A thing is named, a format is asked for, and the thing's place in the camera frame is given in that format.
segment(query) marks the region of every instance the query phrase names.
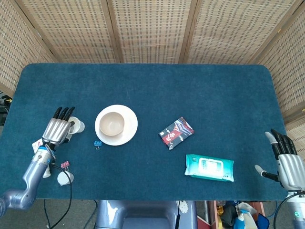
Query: beige bowl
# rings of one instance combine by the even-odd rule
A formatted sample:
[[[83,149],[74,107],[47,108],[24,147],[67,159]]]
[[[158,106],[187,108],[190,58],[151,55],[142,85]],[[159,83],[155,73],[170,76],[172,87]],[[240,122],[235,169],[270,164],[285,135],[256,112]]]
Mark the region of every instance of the beige bowl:
[[[109,112],[100,120],[100,130],[108,136],[115,136],[124,129],[124,118],[117,112]]]

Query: black cable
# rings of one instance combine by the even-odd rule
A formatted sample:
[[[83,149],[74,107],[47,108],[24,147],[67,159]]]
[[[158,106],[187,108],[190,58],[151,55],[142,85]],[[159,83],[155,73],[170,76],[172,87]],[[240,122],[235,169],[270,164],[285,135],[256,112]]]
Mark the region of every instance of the black cable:
[[[284,199],[284,200],[281,202],[281,204],[278,206],[278,208],[277,208],[277,210],[276,210],[276,212],[275,212],[275,214],[274,214],[273,229],[276,229],[276,218],[277,218],[277,214],[278,214],[278,212],[280,211],[282,205],[283,205],[285,202],[287,202],[287,200],[291,199],[292,197],[295,197],[295,196],[298,196],[298,195],[304,195],[304,194],[305,194],[305,191],[294,193],[293,195],[287,197],[286,199]]]
[[[178,229],[178,228],[179,228],[179,222],[180,222],[179,210],[180,210],[180,200],[179,200],[179,204],[178,204],[178,215],[177,215],[177,219],[176,219],[175,229]]]
[[[72,183],[71,183],[71,179],[70,179],[69,175],[68,175],[68,174],[66,173],[66,171],[63,170],[62,168],[60,168],[60,167],[58,167],[58,166],[56,166],[56,165],[53,165],[53,167],[56,168],[56,169],[61,170],[62,172],[64,172],[64,173],[66,174],[68,180],[69,180],[69,183],[70,183],[70,202],[69,202],[69,206],[68,206],[68,209],[66,210],[65,214],[63,214],[63,216],[62,216],[62,217],[61,217],[52,227],[50,226],[50,229],[53,229],[57,224],[59,224],[60,221],[62,221],[62,219],[66,216],[66,214],[67,214],[68,211],[70,210],[71,202],[72,202]],[[48,214],[47,214],[46,209],[45,209],[45,214],[46,214],[46,217],[47,217],[47,219],[48,219],[49,217],[48,217]]]
[[[97,210],[98,204],[97,204],[97,202],[96,202],[95,199],[94,199],[93,201],[95,202],[95,209],[94,209],[94,211],[92,212],[90,218],[89,218],[88,221],[86,222],[86,224],[85,224],[85,226],[83,227],[83,229],[85,229],[85,228],[88,226],[90,220],[92,219],[92,217],[94,216],[94,214],[95,214],[95,212],[96,212],[96,210]]]
[[[47,218],[47,221],[48,221],[48,226],[50,228],[51,227],[51,223],[50,223],[49,216],[48,216],[48,213],[47,213],[46,199],[43,200],[43,208],[44,208],[44,213],[46,214],[46,218]]]

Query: table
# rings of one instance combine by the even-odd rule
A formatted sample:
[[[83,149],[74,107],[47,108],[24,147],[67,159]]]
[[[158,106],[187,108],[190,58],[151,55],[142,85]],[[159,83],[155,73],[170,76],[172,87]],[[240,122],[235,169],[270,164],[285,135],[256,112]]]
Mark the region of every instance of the table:
[[[138,117],[134,138],[101,146],[97,114],[112,104]],[[0,139],[0,192],[24,188],[22,176],[59,106],[75,106],[84,132],[57,148],[69,160],[73,198],[124,200],[279,200],[285,190],[260,177],[254,165],[276,173],[264,131],[285,133],[269,71],[261,65],[67,64],[26,66]],[[158,133],[183,116],[194,135],[169,151]],[[185,155],[234,160],[234,182],[184,175]],[[37,198],[69,198],[57,174],[43,179]]]

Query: robotic hand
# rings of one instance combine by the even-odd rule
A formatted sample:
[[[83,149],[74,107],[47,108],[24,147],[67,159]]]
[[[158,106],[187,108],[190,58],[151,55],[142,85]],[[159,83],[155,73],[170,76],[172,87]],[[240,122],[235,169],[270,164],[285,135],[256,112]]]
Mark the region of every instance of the robotic hand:
[[[0,198],[0,217],[5,214],[8,208],[28,209],[32,206],[41,178],[50,162],[55,159],[55,147],[68,142],[71,138],[68,132],[74,122],[68,120],[74,108],[68,110],[69,108],[66,107],[62,112],[62,107],[56,110],[42,136],[44,146],[39,147],[23,175],[27,188],[25,190],[8,190],[2,195]]]
[[[288,191],[287,198],[281,203],[274,216],[274,229],[277,213],[286,201],[293,213],[295,229],[305,229],[305,165],[302,158],[297,155],[293,141],[286,135],[271,129],[265,132],[269,139],[277,162],[278,174],[268,173],[256,165],[256,171],[268,179],[280,182]]]

